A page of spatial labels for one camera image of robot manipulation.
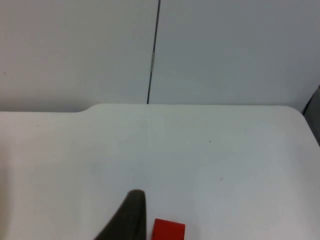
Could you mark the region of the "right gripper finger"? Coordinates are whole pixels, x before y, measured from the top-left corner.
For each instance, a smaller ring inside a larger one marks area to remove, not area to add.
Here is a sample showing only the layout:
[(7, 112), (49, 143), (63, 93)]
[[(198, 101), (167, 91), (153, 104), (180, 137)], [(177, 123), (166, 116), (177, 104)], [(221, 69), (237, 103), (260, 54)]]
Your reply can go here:
[(144, 191), (134, 189), (127, 193), (116, 213), (94, 239), (145, 240), (146, 238), (146, 196)]

